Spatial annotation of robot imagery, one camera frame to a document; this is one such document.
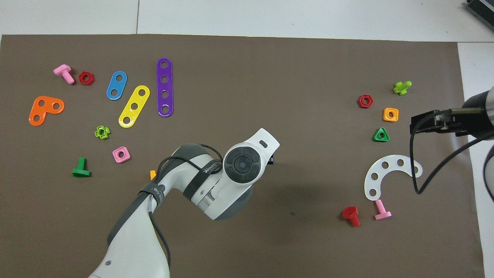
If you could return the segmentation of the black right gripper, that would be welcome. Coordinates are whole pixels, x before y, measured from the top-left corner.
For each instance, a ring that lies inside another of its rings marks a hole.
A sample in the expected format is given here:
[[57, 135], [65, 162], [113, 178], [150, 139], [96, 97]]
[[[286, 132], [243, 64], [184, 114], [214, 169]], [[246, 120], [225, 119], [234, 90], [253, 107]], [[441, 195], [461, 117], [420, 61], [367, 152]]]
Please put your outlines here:
[[468, 109], [432, 110], [412, 116], [410, 134], [437, 132], [438, 134], [454, 133], [456, 137], [467, 136], [465, 118], [470, 115]]

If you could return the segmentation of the white curved perforated plate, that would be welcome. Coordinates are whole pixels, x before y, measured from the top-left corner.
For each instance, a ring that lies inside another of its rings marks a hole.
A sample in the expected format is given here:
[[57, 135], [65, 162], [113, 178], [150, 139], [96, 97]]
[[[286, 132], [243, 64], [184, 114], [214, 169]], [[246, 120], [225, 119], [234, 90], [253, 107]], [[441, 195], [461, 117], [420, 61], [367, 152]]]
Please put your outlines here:
[[378, 159], [369, 167], [364, 179], [364, 194], [370, 201], [376, 201], [382, 194], [382, 181], [390, 172], [403, 172], [412, 176], [410, 158], [394, 154]]

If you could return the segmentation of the brown table mat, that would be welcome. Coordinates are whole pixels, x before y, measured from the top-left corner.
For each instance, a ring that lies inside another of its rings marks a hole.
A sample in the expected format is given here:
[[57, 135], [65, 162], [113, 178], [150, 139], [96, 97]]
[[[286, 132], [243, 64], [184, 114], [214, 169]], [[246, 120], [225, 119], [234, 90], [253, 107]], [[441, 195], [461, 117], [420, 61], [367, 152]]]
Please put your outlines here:
[[[452, 160], [423, 194], [391, 172], [375, 220], [364, 180], [408, 155], [414, 115], [462, 106], [455, 43], [172, 35], [3, 36], [0, 47], [0, 278], [87, 278], [149, 172], [182, 144], [221, 153], [264, 128], [275, 164], [246, 207], [210, 220], [171, 191], [155, 218], [173, 278], [484, 278], [472, 166]], [[157, 112], [156, 63], [173, 64], [174, 111]], [[53, 73], [72, 68], [73, 85]], [[90, 86], [79, 82], [94, 74]], [[119, 100], [106, 91], [127, 74]], [[411, 81], [406, 94], [393, 92]], [[137, 86], [150, 97], [130, 128], [118, 118]], [[358, 105], [371, 95], [372, 107]], [[39, 96], [63, 100], [29, 123]], [[383, 121], [386, 107], [399, 121]], [[109, 138], [96, 138], [99, 125]], [[384, 127], [388, 142], [372, 140]], [[130, 159], [115, 162], [125, 146]], [[72, 176], [85, 158], [91, 176]], [[355, 206], [359, 227], [341, 213]]]

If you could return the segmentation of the red plastic bolt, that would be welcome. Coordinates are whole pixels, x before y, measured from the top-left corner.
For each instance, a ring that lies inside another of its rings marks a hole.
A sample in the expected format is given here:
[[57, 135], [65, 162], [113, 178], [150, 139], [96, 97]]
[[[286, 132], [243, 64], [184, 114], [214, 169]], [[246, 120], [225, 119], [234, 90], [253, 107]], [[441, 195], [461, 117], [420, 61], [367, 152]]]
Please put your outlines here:
[[360, 226], [360, 220], [358, 217], [359, 213], [358, 213], [357, 207], [349, 206], [349, 207], [343, 209], [341, 215], [345, 220], [348, 220], [349, 223], [351, 223], [351, 225], [353, 225], [353, 227], [359, 227]]

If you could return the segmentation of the pink plastic bolt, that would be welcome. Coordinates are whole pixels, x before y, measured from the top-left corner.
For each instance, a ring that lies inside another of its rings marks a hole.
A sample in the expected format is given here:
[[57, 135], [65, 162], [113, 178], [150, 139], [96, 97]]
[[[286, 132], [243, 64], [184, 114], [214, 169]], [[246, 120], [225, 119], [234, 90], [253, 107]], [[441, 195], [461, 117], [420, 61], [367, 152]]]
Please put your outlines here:
[[382, 200], [380, 200], [380, 199], [376, 200], [375, 204], [376, 204], [376, 207], [378, 209], [378, 213], [376, 215], [374, 215], [374, 218], [376, 220], [381, 220], [381, 219], [385, 219], [385, 218], [392, 216], [392, 213], [385, 209]]
[[75, 79], [71, 75], [72, 68], [69, 65], [62, 64], [53, 70], [53, 73], [62, 77], [67, 84], [73, 85]]

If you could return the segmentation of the grey ribbed device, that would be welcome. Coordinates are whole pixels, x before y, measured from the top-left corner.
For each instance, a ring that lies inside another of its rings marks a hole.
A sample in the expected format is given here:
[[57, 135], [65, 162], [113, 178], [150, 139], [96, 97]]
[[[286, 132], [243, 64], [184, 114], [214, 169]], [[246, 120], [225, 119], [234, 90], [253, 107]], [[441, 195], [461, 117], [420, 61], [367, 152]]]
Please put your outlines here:
[[494, 31], [494, 0], [466, 0], [466, 9]]

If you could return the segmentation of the purple four-hole strip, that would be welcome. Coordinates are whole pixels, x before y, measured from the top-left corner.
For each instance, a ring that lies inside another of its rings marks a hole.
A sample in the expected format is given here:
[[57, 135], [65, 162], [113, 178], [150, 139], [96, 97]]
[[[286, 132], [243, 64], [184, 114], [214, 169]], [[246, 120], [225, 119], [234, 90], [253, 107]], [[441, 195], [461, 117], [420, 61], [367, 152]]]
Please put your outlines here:
[[169, 117], [174, 111], [173, 64], [168, 58], [156, 63], [157, 112], [161, 117]]

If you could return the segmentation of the yellow three-hole strip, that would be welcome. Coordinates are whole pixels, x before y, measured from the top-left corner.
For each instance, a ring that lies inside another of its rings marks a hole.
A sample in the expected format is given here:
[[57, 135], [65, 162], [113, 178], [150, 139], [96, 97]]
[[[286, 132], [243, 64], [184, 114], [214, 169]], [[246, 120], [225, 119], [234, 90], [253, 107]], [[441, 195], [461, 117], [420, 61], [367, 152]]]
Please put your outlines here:
[[147, 86], [140, 85], [134, 89], [118, 118], [122, 128], [130, 128], [135, 124], [149, 97], [150, 89]]

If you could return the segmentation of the pink square plastic nut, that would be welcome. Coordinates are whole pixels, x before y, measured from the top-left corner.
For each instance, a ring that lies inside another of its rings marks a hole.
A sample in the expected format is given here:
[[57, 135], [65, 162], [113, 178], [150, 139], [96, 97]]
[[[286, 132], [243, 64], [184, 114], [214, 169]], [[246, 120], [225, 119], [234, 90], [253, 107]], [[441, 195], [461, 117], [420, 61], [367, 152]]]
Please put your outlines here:
[[125, 146], [113, 150], [112, 155], [117, 163], [123, 163], [130, 159], [130, 153]]

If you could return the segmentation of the blue two-hole strip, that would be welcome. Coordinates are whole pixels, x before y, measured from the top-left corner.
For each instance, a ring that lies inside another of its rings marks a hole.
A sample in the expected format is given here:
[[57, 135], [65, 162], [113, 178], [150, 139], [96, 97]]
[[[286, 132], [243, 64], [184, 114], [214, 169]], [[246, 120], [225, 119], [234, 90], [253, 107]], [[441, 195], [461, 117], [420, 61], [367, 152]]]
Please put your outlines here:
[[122, 97], [127, 82], [127, 74], [124, 71], [116, 71], [110, 78], [106, 97], [115, 101]]

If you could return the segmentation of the dark green plastic bolt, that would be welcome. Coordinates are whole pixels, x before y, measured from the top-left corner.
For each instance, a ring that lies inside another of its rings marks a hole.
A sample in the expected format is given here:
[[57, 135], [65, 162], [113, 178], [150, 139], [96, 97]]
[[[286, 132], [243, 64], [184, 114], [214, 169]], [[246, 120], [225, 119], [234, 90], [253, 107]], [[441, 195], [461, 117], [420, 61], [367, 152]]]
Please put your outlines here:
[[72, 176], [78, 177], [78, 178], [86, 178], [91, 176], [91, 172], [85, 169], [85, 158], [80, 157], [78, 159], [78, 163], [76, 168], [72, 169]]

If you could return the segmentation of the orange heart-shaped plate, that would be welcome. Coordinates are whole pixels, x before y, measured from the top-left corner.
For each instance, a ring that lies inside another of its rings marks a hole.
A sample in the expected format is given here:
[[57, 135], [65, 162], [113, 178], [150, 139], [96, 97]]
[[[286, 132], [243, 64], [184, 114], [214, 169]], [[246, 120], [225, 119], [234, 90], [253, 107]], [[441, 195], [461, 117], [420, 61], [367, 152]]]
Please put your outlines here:
[[48, 113], [59, 114], [65, 108], [63, 100], [55, 97], [39, 96], [32, 104], [29, 123], [33, 126], [42, 125]]

